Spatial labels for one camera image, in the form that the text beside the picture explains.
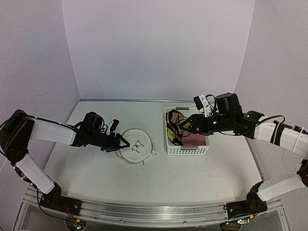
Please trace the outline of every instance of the white table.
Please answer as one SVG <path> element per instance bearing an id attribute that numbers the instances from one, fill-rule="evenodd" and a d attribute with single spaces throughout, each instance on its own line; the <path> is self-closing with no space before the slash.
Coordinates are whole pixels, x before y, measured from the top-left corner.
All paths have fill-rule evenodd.
<path id="1" fill-rule="evenodd" d="M 143 165 L 127 163 L 98 147 L 56 144 L 45 167 L 63 194 L 95 201 L 178 205 L 242 200 L 261 181 L 244 137 L 215 134 L 203 156 L 168 156 L 164 139 L 164 108 L 195 107 L 193 103 L 79 102 L 68 124 L 94 111 L 105 122 L 120 120 L 116 130 L 145 130 L 158 155 Z"/>

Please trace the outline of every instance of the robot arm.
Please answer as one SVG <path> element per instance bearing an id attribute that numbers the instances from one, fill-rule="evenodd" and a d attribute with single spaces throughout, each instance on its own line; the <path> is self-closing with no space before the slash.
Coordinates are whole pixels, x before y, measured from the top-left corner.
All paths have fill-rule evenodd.
<path id="1" fill-rule="evenodd" d="M 266 201 L 295 190 L 308 187 L 308 132 L 298 126 L 289 126 L 275 120 L 279 116 L 266 117 L 261 113 L 242 112 L 236 94 L 226 93 L 216 97 L 219 112 L 204 113 L 196 102 L 200 114 L 191 115 L 180 124 L 180 128 L 202 135 L 212 135 L 214 132 L 224 134 L 233 131 L 234 136 L 245 136 L 250 139 L 267 141 L 288 149 L 303 158 L 300 169 L 293 170 L 277 179 L 256 184 L 247 194 L 245 201 L 226 204 L 228 218 L 247 217 L 267 210 Z"/>
<path id="2" fill-rule="evenodd" d="M 82 122 L 71 126 L 17 110 L 3 124 L 3 128 L 0 126 L 0 146 L 18 175 L 43 192 L 40 205 L 63 212 L 66 205 L 71 214 L 76 215 L 81 201 L 61 196 L 60 186 L 53 182 L 28 154 L 28 143 L 30 140 L 45 140 L 75 147 L 90 144 L 100 147 L 102 151 L 111 152 L 129 147 L 129 143 L 120 134 L 114 133 L 118 123 L 119 121 L 114 119 L 106 131 L 102 132 L 103 118 L 94 112 L 87 113 Z"/>

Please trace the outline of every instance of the plastic basket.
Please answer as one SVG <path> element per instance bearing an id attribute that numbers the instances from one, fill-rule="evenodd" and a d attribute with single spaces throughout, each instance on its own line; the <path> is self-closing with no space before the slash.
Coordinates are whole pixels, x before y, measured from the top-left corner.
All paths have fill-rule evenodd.
<path id="1" fill-rule="evenodd" d="M 189 117 L 192 114 L 200 113 L 196 108 L 189 108 L 189 107 L 166 107 L 165 108 L 165 115 L 166 113 L 170 112 L 172 109 L 178 110 L 181 112 L 185 117 Z M 167 144 L 167 154 L 168 155 L 205 155 L 207 150 L 210 147 L 210 143 L 207 136 L 204 136 L 206 145 L 202 146 L 176 146 L 170 142 L 168 139 L 168 131 L 166 126 L 166 117 L 164 117 L 164 128 L 165 128 L 165 135 L 166 135 L 166 144 Z"/>

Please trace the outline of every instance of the eyeglasses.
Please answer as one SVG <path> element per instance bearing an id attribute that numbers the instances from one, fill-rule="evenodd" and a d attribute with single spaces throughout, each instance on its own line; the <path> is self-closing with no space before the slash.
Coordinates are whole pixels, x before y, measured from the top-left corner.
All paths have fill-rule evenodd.
<path id="1" fill-rule="evenodd" d="M 140 152 L 138 151 L 138 147 L 139 147 L 139 146 L 143 146 L 143 147 L 144 147 L 144 145 L 143 145 L 140 141 L 136 141 L 135 145 L 132 146 L 131 150 L 140 153 Z"/>

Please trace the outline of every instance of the gray wall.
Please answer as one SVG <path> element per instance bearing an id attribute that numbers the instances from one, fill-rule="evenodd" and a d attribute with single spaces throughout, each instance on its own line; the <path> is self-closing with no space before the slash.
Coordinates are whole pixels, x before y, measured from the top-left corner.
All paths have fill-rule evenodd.
<path id="1" fill-rule="evenodd" d="M 282 114 L 286 123 L 308 128 L 308 1 L 257 0 L 243 69 L 236 87 L 245 111 Z M 255 141 L 266 178 L 300 158 L 280 147 Z M 308 189 L 282 196 L 292 230 L 307 230 Z"/>
<path id="2" fill-rule="evenodd" d="M 79 100 L 61 0 L 9 0 L 0 6 L 0 121 L 16 109 L 65 122 Z M 44 166 L 53 143 L 32 141 Z M 27 184 L 0 156 L 0 225 L 13 227 Z"/>
<path id="3" fill-rule="evenodd" d="M 81 98 L 234 91 L 255 0 L 63 0 Z"/>

